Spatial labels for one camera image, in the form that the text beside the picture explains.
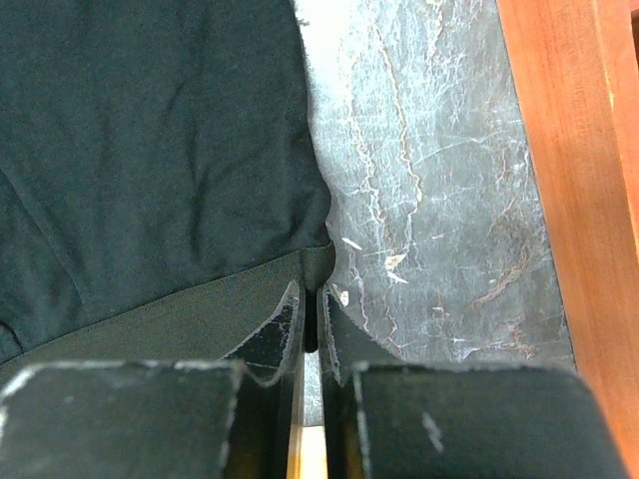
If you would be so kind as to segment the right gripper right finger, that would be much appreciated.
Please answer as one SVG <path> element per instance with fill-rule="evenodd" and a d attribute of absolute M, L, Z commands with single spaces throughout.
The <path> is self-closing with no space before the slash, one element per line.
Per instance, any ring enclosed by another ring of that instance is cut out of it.
<path fill-rule="evenodd" d="M 590 389 L 530 363 L 405 362 L 318 296 L 332 478 L 624 478 Z"/>

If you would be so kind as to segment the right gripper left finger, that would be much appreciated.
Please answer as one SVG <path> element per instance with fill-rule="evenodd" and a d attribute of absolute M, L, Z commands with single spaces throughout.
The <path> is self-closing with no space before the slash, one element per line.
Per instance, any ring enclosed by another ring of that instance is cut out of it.
<path fill-rule="evenodd" d="M 289 478 L 300 465 L 305 296 L 220 360 L 63 360 L 1 391 L 5 478 Z"/>

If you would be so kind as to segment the black underwear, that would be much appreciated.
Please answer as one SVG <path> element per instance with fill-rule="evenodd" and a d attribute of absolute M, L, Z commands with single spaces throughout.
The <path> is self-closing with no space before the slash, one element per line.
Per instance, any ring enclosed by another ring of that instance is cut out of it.
<path fill-rule="evenodd" d="M 223 356 L 330 277 L 289 1 L 1 5 L 1 373 Z"/>

